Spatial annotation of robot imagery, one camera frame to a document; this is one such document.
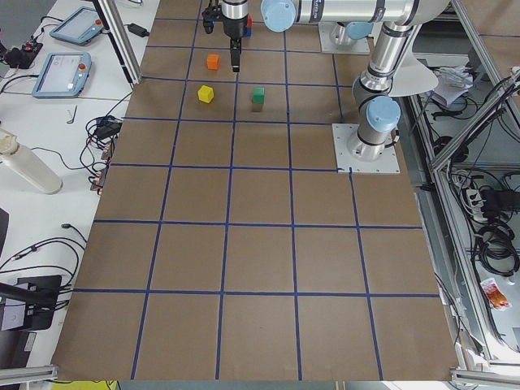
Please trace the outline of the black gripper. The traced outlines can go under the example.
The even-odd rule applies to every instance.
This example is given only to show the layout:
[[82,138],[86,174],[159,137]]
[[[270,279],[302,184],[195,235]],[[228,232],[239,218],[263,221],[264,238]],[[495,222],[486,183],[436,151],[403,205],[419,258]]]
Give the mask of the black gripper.
[[241,41],[248,32],[248,16],[241,19],[230,19],[224,16],[223,30],[230,38],[232,71],[238,73],[241,69]]

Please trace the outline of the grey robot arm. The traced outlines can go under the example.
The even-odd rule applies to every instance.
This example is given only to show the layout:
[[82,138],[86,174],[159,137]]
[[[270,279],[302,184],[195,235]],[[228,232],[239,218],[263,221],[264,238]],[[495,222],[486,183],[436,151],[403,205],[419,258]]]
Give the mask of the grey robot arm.
[[439,16],[446,1],[263,1],[263,23],[281,33],[294,24],[316,24],[324,52],[361,54],[370,60],[354,81],[360,124],[349,138],[349,153],[372,163],[397,130],[397,97],[432,91],[438,78],[413,53],[420,28]]

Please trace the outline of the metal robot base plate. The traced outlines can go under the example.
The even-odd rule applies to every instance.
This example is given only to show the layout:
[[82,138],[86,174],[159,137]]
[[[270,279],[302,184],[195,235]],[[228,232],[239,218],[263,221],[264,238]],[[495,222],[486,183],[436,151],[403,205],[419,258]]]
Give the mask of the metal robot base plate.
[[358,124],[334,123],[332,137],[339,173],[397,175],[401,173],[397,152],[388,134],[382,145],[366,145],[358,137]]

